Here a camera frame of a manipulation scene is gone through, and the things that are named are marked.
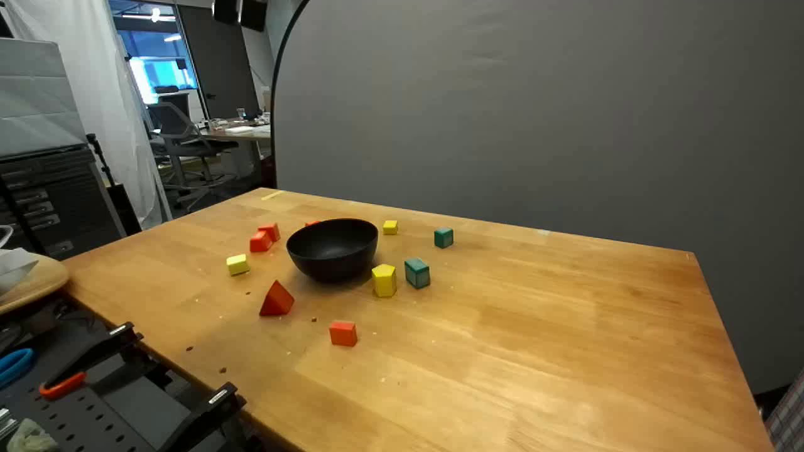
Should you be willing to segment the black bowl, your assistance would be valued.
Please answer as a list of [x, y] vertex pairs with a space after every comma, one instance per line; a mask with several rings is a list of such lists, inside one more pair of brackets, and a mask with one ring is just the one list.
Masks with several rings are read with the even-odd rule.
[[380, 231], [361, 217], [330, 217], [295, 231], [286, 251], [318, 284], [361, 279], [375, 261]]

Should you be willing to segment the red cube block front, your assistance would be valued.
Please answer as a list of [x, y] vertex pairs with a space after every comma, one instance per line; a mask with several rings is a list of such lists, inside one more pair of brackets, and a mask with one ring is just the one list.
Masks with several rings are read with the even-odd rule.
[[331, 320], [330, 338], [335, 347], [354, 347], [360, 340], [354, 320]]

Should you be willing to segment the orange handled clamp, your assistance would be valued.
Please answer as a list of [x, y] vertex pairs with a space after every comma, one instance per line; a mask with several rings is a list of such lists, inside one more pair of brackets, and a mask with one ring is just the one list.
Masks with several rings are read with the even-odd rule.
[[69, 378], [62, 378], [62, 382], [57, 382], [57, 384], [50, 384], [50, 387], [48, 387], [48, 384], [40, 384], [40, 387], [38, 387], [38, 393], [40, 393], [43, 398], [48, 398], [48, 401], [56, 401], [56, 398], [65, 397], [69, 391], [84, 387], [84, 382], [85, 382], [85, 370], [75, 370], [75, 373], [70, 373]]

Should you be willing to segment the yellow pentagon block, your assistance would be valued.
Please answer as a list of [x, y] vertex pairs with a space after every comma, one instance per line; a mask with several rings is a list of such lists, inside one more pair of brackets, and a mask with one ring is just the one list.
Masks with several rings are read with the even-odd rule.
[[396, 269], [391, 264], [376, 264], [371, 269], [371, 290], [380, 298], [389, 298], [396, 290]]

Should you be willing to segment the black equipment rack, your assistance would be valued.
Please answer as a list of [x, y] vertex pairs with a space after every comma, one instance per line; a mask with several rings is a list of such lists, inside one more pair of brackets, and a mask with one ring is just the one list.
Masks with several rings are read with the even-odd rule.
[[89, 144], [3, 156], [0, 188], [9, 245], [69, 259], [123, 236]]

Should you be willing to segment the yellow-green cube block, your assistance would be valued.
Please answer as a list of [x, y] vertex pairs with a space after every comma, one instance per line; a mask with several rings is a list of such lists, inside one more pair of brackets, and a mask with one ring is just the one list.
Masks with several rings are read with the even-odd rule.
[[226, 259], [226, 270], [228, 270], [231, 276], [246, 274], [246, 270], [248, 270], [248, 256], [246, 256], [246, 254], [234, 254], [234, 256], [228, 256], [228, 259]]

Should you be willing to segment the grey backdrop screen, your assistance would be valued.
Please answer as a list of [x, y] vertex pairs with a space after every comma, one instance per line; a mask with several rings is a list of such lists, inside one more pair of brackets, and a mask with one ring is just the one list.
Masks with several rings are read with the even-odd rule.
[[305, 0], [272, 123], [291, 190], [688, 249], [804, 365], [804, 0]]

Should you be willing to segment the round wooden side table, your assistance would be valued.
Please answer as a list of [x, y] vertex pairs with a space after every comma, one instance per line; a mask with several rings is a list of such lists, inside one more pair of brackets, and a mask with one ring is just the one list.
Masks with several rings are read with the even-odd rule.
[[43, 295], [62, 288], [69, 280], [70, 270], [65, 264], [38, 254], [32, 269], [0, 290], [0, 314], [31, 306], [32, 301], [40, 301]]

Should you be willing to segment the small yellow cube far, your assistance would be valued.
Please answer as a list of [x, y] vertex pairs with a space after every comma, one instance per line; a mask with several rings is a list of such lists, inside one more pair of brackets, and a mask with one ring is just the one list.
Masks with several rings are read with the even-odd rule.
[[396, 236], [399, 221], [384, 221], [384, 222], [381, 222], [381, 231], [384, 231], [384, 236]]

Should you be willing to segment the black pegboard cart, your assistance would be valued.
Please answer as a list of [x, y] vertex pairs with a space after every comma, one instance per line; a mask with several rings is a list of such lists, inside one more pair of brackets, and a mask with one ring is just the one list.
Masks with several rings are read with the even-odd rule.
[[[32, 422], [56, 452], [158, 452], [219, 387], [207, 388], [150, 353], [130, 325], [105, 325], [62, 303], [4, 314], [3, 353], [31, 347], [25, 377], [0, 388], [3, 423]], [[85, 370], [84, 387], [48, 401], [40, 384]], [[190, 452], [258, 452], [242, 412]]]

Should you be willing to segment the teal cube block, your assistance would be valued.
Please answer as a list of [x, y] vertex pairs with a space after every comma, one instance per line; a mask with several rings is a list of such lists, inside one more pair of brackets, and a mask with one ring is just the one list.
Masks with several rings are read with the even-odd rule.
[[404, 279], [409, 286], [424, 288], [429, 284], [429, 266], [422, 259], [408, 259]]
[[450, 249], [454, 242], [454, 229], [435, 229], [435, 245], [437, 249]]

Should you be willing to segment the red triangular prism block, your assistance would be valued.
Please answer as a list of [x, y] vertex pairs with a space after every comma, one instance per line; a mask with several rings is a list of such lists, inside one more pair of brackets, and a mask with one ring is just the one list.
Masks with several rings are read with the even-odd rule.
[[258, 314], [261, 315], [285, 315], [291, 311], [291, 306], [295, 306], [291, 290], [281, 280], [275, 280], [261, 301]]

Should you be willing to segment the black clamp bar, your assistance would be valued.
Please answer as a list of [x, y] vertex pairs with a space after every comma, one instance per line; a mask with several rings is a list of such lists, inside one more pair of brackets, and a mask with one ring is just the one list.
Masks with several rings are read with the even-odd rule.
[[198, 404], [158, 446], [158, 452], [190, 452], [210, 432], [222, 430], [244, 407], [238, 388], [226, 382], [204, 404]]

